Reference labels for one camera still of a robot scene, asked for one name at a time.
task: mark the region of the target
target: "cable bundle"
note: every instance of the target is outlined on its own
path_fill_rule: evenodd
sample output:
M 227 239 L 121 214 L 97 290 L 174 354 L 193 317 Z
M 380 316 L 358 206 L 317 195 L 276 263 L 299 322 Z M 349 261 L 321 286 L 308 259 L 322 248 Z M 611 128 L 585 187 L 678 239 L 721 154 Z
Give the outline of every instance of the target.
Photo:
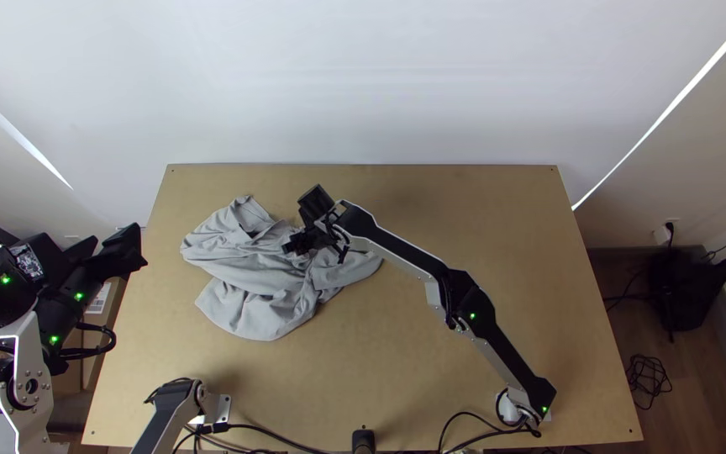
M 650 409 L 655 397 L 662 393 L 670 393 L 673 389 L 663 362 L 654 356 L 632 355 L 629 358 L 629 367 L 626 369 L 626 378 L 629 382 L 629 391 L 633 392 L 634 404 L 642 410 Z M 634 398 L 634 391 L 650 396 L 649 402 L 641 405 Z

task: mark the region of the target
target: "screw hole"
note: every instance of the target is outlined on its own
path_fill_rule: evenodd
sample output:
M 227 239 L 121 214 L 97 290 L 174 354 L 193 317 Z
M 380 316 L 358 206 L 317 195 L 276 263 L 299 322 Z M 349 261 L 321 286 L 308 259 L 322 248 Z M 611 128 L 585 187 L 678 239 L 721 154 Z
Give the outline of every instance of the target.
M 24 387 L 27 391 L 27 394 L 34 394 L 36 391 L 38 391 L 38 380 L 34 378 L 30 378 L 30 380 L 27 382 L 27 386 Z

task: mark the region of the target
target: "wrinkled fabric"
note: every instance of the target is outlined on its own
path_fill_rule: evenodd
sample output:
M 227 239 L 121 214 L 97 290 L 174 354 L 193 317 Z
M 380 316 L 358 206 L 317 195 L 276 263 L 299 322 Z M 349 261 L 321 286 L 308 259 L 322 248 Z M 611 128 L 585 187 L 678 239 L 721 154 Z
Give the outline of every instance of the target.
M 285 220 L 274 221 L 251 196 L 212 213 L 181 243 L 184 260 L 213 276 L 195 304 L 229 333 L 273 341 L 382 263 L 371 252 L 350 251 L 342 264 L 327 248 L 303 256 L 284 253 L 281 247 L 298 231 Z

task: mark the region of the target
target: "white label sticker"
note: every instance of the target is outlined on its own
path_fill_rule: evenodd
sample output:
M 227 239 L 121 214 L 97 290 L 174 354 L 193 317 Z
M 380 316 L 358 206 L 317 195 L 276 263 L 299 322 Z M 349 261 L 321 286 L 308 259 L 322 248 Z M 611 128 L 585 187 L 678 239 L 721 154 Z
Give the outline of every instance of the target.
M 111 291 L 111 283 L 106 282 L 103 284 L 103 288 L 100 288 L 100 292 L 93 299 L 92 303 L 88 305 L 86 314 L 102 314 L 105 310 L 105 300 L 108 299 L 108 292 Z

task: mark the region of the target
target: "tabletop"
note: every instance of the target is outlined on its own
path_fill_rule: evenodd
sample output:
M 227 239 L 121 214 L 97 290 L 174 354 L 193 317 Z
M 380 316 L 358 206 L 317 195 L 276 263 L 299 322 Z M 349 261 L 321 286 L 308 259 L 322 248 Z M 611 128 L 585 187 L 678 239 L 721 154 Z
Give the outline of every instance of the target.
M 613 332 L 555 166 L 170 165 L 105 358 L 83 443 L 132 446 L 150 421 L 142 404 L 162 383 L 201 378 L 233 398 L 230 422 L 250 422 L 308 446 L 348 451 L 373 429 L 383 451 L 435 450 L 445 421 L 470 410 L 497 424 L 505 381 L 428 308 L 424 286 L 384 263 L 279 340 L 241 339 L 194 305 L 210 276 L 179 253 L 212 212 L 250 194 L 274 219 L 320 183 L 384 229 L 467 270 L 497 323 L 558 393 L 542 437 L 512 434 L 475 447 L 638 441 L 642 434 Z M 485 432 L 457 420 L 445 447 Z M 250 430 L 218 438 L 287 450 Z

